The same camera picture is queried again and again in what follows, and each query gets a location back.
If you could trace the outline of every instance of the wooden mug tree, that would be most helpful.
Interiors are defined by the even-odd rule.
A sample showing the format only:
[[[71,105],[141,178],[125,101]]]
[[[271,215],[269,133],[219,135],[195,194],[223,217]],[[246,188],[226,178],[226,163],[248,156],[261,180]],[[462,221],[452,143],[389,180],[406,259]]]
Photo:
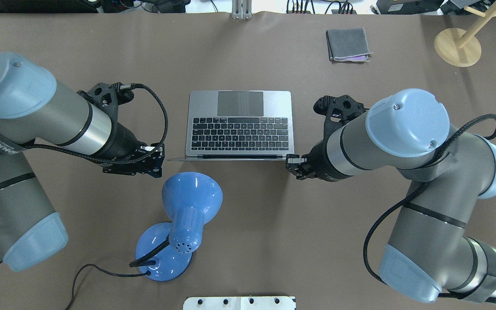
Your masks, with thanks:
[[[472,24],[468,31],[460,28],[448,28],[438,33],[434,40],[435,51],[439,57],[457,67],[470,67],[480,59],[482,47],[474,35],[496,16],[496,1],[486,12],[480,12],[469,6],[464,9],[480,16],[480,18]]]

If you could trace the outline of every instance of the lamp base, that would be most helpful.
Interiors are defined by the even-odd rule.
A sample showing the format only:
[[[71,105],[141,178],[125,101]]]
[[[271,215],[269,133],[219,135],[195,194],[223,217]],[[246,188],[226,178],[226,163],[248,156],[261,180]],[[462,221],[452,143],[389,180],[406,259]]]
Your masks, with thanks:
[[[463,47],[457,47],[460,37],[466,30],[448,28],[438,33],[434,40],[435,51],[450,65],[470,67],[480,60],[482,47],[476,37],[472,37]]]
[[[148,228],[137,242],[135,259],[143,257],[143,255],[165,241],[170,229],[171,223],[169,222],[158,223]],[[191,257],[192,253],[182,254],[173,249],[173,247],[168,246],[150,259],[156,261],[155,265],[141,266],[139,270],[142,273],[150,271],[150,275],[147,277],[151,280],[169,281],[180,276],[187,269],[191,263]]]

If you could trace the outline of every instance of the tabletop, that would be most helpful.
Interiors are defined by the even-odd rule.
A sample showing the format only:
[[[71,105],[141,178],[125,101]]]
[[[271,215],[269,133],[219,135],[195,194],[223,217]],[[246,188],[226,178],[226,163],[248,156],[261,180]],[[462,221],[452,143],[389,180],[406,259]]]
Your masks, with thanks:
[[[478,34],[482,57],[453,67],[433,48],[439,31],[468,29],[474,16],[314,16],[270,12],[249,21],[215,14],[0,14],[0,52],[14,51],[47,68],[73,90],[98,82],[143,83],[169,114],[166,157],[185,152],[191,90],[289,90],[295,149],[308,153],[322,139],[313,104],[348,94],[367,107],[406,88],[422,88],[461,126],[496,113],[496,18]],[[368,63],[331,63],[325,31],[363,27]],[[120,123],[146,143],[159,141],[163,116],[152,97],[120,106]],[[484,122],[471,132],[489,135]],[[495,309],[492,304],[438,300],[420,304],[373,279],[362,245],[374,221],[406,194],[409,181],[383,167],[338,183],[298,181],[280,161],[165,161],[164,175],[103,174],[101,167],[61,153],[26,157],[69,234],[68,245],[15,273],[0,266],[0,309],[65,308],[77,270],[95,263],[136,273],[140,235],[169,220],[161,187],[181,171],[211,176],[223,189],[217,216],[185,273],[169,282],[122,279],[87,271],[73,309],[180,310],[198,296],[287,295],[298,309]],[[378,228],[369,248],[378,269],[396,214]],[[496,248],[496,197],[477,202],[467,235]]]

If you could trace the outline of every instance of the silver laptop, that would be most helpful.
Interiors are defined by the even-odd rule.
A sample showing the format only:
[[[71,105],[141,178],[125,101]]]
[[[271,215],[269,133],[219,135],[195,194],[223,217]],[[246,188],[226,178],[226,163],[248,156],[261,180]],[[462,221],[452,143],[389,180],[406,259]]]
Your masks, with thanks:
[[[186,140],[186,160],[283,160],[294,153],[291,94],[194,90]]]

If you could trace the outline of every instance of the folded cloth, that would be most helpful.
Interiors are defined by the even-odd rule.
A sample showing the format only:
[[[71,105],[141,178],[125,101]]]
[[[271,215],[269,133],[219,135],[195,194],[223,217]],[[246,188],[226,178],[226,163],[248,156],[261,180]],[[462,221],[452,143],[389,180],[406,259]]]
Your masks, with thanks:
[[[331,61],[369,61],[369,44],[363,28],[329,29],[326,31]]]

